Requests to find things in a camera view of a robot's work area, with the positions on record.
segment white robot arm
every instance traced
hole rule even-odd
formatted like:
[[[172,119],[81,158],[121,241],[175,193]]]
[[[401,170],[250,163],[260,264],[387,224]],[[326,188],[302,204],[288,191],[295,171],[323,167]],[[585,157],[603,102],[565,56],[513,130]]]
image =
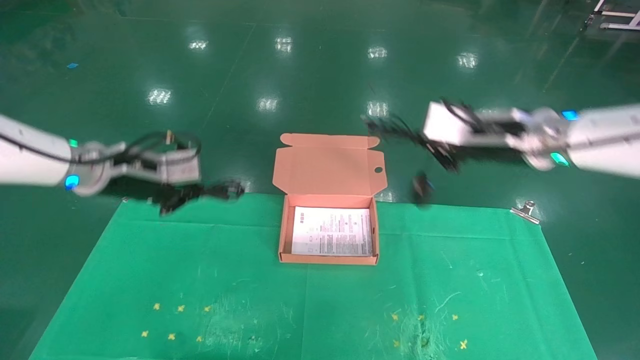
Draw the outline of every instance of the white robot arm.
[[[527,113],[516,108],[473,112],[464,105],[431,102],[422,132],[432,152],[453,162],[464,150],[510,149],[538,170],[573,165],[640,178],[640,104]]]
[[[64,186],[80,196],[153,198],[162,215],[203,195],[242,195],[244,188],[236,181],[200,184],[200,142],[189,140],[183,143],[167,132],[150,133],[129,145],[78,144],[0,115],[0,185]],[[153,151],[170,143],[175,150]]]

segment blue indicator light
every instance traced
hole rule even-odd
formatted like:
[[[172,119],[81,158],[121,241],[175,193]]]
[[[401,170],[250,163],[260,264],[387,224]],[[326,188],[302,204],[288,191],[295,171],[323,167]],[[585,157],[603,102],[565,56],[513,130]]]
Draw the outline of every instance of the blue indicator light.
[[[569,166],[569,161],[567,161],[564,156],[562,156],[561,154],[557,153],[557,152],[552,152],[551,153],[551,158],[556,162],[556,164],[560,164],[562,166]]]
[[[569,121],[578,120],[578,112],[575,110],[564,110],[562,116]]]
[[[78,175],[69,175],[65,179],[65,189],[67,191],[73,190],[80,184],[80,177]]]

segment instruction sheet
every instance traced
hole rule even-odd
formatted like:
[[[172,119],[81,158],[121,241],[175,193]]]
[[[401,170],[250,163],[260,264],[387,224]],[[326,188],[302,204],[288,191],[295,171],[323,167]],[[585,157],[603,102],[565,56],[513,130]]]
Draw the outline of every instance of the instruction sheet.
[[[292,254],[371,256],[369,209],[296,206]]]

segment metal binder clip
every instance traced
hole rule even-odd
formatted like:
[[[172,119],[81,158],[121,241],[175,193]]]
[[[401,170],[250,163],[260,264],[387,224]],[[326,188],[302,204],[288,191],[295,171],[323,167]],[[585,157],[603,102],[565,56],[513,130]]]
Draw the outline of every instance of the metal binder clip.
[[[524,205],[520,209],[511,208],[511,213],[518,215],[519,217],[528,220],[534,224],[540,224],[540,219],[531,216],[533,208],[536,207],[536,203],[529,200],[525,201]]]

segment green floor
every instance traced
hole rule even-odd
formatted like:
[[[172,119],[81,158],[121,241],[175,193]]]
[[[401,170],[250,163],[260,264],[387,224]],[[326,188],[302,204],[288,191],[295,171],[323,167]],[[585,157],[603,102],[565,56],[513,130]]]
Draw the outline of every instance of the green floor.
[[[252,192],[279,193],[271,184],[278,136],[364,134],[368,102],[387,103],[414,126],[441,95],[477,108],[637,102],[637,35],[593,27],[577,37],[594,5],[0,0],[0,112],[79,141],[197,131],[207,180],[239,177]],[[206,48],[190,49],[197,40]],[[370,59],[375,47],[387,56]],[[171,90],[166,104],[147,102],[155,88]],[[432,177],[439,204],[535,200],[596,354],[640,357],[637,181],[495,163],[469,163],[454,176],[412,146],[380,149],[384,200],[408,201],[418,168]],[[0,358],[21,360],[119,202],[16,187],[0,188],[0,198]]]

